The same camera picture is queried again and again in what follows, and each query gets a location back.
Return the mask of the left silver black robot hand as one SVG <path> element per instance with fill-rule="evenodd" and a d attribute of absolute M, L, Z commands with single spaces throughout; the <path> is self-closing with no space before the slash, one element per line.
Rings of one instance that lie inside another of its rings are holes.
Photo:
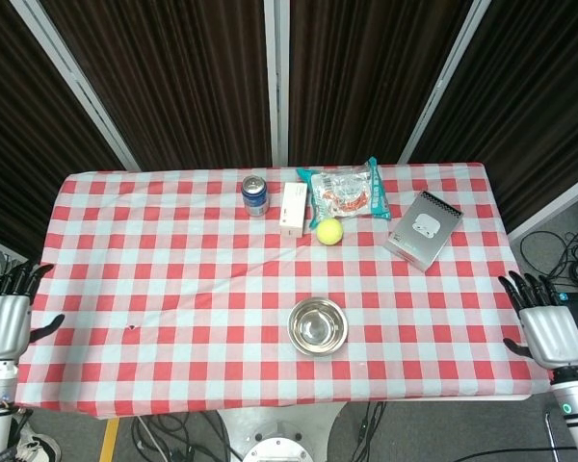
<path fill-rule="evenodd" d="M 40 281 L 53 268 L 25 262 L 0 276 L 0 360 L 17 362 L 29 344 L 52 335 L 64 322 L 65 315 L 59 314 L 46 326 L 31 327 Z"/>

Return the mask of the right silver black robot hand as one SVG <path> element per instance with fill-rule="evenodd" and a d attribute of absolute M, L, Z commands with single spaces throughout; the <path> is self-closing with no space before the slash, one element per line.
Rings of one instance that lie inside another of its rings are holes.
<path fill-rule="evenodd" d="M 498 281 L 518 317 L 526 344 L 503 340 L 515 355 L 534 360 L 546 370 L 578 368 L 578 327 L 554 286 L 542 275 L 510 271 Z"/>

